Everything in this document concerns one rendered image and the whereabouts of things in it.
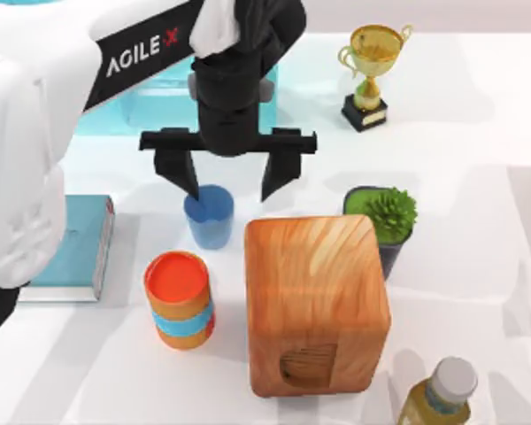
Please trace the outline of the green plant in dark pot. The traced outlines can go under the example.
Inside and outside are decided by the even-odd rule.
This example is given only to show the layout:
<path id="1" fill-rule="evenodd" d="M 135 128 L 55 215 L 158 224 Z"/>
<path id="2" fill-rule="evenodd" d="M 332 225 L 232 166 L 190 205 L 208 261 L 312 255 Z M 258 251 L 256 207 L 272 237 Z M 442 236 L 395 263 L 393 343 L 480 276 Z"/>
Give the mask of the green plant in dark pot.
<path id="1" fill-rule="evenodd" d="M 417 221 L 416 200 L 397 187 L 357 186 L 342 202 L 343 214 L 362 214 L 373 223 L 379 245 L 381 267 L 387 280 L 404 243 Z"/>

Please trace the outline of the wooden box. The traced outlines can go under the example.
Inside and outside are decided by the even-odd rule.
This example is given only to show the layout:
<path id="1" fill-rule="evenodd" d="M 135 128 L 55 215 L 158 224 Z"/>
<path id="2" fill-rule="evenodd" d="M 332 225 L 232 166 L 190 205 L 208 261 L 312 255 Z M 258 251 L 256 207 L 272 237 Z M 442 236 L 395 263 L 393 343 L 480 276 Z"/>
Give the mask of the wooden box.
<path id="1" fill-rule="evenodd" d="M 366 390 L 391 322 L 370 219 L 253 220 L 245 228 L 244 256 L 254 393 Z"/>

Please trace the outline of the teal book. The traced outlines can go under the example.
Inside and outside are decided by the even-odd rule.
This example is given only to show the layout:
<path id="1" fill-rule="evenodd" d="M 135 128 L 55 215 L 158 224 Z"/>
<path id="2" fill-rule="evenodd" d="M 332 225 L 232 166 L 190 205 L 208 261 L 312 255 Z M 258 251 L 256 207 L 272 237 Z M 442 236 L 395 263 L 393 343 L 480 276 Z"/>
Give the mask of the teal book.
<path id="1" fill-rule="evenodd" d="M 21 302 L 96 302 L 101 297 L 115 219 L 108 195 L 68 195 L 66 230 L 47 267 L 20 290 Z"/>

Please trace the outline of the yellow bottle with grey cap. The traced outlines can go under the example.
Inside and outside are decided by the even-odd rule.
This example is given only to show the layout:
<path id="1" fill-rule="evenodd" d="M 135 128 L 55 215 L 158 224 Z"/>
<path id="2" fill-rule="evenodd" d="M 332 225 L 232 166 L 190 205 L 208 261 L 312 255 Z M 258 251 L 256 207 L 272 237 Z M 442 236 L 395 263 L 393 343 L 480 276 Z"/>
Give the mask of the yellow bottle with grey cap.
<path id="1" fill-rule="evenodd" d="M 428 378 L 410 389 L 396 425 L 465 425 L 471 415 L 468 400 L 477 385 L 469 361 L 441 359 Z"/>

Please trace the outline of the light blue rack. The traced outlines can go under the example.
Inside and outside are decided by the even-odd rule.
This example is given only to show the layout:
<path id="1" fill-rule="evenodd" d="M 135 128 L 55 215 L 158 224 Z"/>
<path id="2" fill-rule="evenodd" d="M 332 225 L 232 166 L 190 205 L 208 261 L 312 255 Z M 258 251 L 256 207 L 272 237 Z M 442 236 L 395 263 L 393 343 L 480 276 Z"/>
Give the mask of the light blue rack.
<path id="1" fill-rule="evenodd" d="M 196 101 L 188 75 L 192 58 L 128 90 L 81 116 L 76 135 L 139 135 L 160 128 L 198 129 Z"/>

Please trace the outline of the blue cup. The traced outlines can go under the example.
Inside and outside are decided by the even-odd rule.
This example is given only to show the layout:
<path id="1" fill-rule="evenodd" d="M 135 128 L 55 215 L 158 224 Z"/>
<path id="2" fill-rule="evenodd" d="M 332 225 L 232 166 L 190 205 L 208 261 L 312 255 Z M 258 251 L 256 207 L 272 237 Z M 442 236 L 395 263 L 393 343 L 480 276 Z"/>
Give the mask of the blue cup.
<path id="1" fill-rule="evenodd" d="M 232 231 L 234 207 L 231 193 L 218 185 L 200 186 L 198 199 L 191 195 L 185 197 L 183 211 L 200 248 L 218 250 L 227 245 Z"/>

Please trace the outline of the gold trophy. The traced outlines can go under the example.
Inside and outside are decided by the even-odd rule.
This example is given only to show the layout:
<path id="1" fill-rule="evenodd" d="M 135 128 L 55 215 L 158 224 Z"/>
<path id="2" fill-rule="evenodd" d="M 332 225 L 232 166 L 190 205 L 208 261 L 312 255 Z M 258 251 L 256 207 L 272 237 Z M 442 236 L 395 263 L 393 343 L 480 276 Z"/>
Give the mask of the gold trophy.
<path id="1" fill-rule="evenodd" d="M 344 98 L 341 113 L 358 132 L 383 124 L 387 120 L 388 105 L 381 98 L 376 78 L 387 73 L 411 37 L 413 26 L 400 31 L 383 25 L 370 24 L 355 29 L 348 45 L 338 52 L 338 61 L 364 80 L 353 93 Z"/>

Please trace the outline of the orange and blue can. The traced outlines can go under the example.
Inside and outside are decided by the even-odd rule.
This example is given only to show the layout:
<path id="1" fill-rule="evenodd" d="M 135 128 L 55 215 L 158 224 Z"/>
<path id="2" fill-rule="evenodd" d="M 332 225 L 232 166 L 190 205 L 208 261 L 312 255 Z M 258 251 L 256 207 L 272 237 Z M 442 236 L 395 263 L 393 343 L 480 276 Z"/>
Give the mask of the orange and blue can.
<path id="1" fill-rule="evenodd" d="M 215 309 L 207 266 L 187 251 L 168 251 L 154 258 L 143 284 L 151 315 L 162 341 L 191 350 L 212 335 Z"/>

